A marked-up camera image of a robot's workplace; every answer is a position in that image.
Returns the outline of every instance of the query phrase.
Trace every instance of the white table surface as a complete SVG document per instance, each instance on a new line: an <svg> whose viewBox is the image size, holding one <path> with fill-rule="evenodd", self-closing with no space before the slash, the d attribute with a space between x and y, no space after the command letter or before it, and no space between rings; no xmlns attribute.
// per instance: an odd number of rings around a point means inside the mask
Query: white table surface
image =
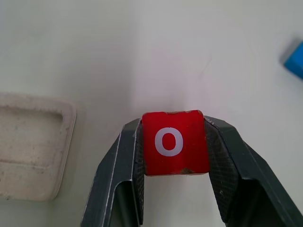
<svg viewBox="0 0 303 227"><path fill-rule="evenodd" d="M234 125L303 212L303 81L279 62L302 0L2 0L0 91L61 97L78 118L57 198L0 201L0 226L79 226L123 124L200 109ZM146 178L144 227L222 227L208 175Z"/></svg>

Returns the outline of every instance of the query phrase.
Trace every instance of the red block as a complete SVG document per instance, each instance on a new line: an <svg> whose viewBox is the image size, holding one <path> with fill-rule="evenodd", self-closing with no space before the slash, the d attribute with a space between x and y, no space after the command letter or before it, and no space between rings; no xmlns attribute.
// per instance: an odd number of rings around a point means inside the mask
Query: red block
<svg viewBox="0 0 303 227"><path fill-rule="evenodd" d="M142 116L146 175L209 172L204 117L198 110Z"/></svg>

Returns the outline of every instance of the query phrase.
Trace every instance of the blue block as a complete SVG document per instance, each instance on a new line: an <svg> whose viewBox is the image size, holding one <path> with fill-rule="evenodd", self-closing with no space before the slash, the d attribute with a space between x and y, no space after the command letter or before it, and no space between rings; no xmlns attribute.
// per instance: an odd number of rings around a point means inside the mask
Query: blue block
<svg viewBox="0 0 303 227"><path fill-rule="evenodd" d="M292 53L292 55L290 55L284 66L289 71L303 79L303 42Z"/></svg>

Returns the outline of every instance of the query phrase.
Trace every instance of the white tray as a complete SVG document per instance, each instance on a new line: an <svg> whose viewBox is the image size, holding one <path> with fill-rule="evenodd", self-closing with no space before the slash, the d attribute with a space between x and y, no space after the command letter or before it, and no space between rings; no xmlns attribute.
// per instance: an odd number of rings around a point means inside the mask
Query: white tray
<svg viewBox="0 0 303 227"><path fill-rule="evenodd" d="M45 201L60 188L76 110L59 100L0 93L0 196Z"/></svg>

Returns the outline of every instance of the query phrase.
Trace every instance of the white letter o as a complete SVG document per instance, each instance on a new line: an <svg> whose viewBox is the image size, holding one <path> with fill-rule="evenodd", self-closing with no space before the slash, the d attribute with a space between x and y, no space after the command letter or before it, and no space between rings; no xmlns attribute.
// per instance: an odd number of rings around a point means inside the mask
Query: white letter o
<svg viewBox="0 0 303 227"><path fill-rule="evenodd" d="M176 145L174 147L174 149L172 150L166 150L163 146L163 136L167 133L172 134L175 137L175 141L176 141ZM179 154L181 152L181 150L183 149L183 138L181 133L175 129L175 128L163 128L160 129L155 137L155 145L156 145L156 149L157 151L167 157L172 157L175 156L177 154Z"/></svg>

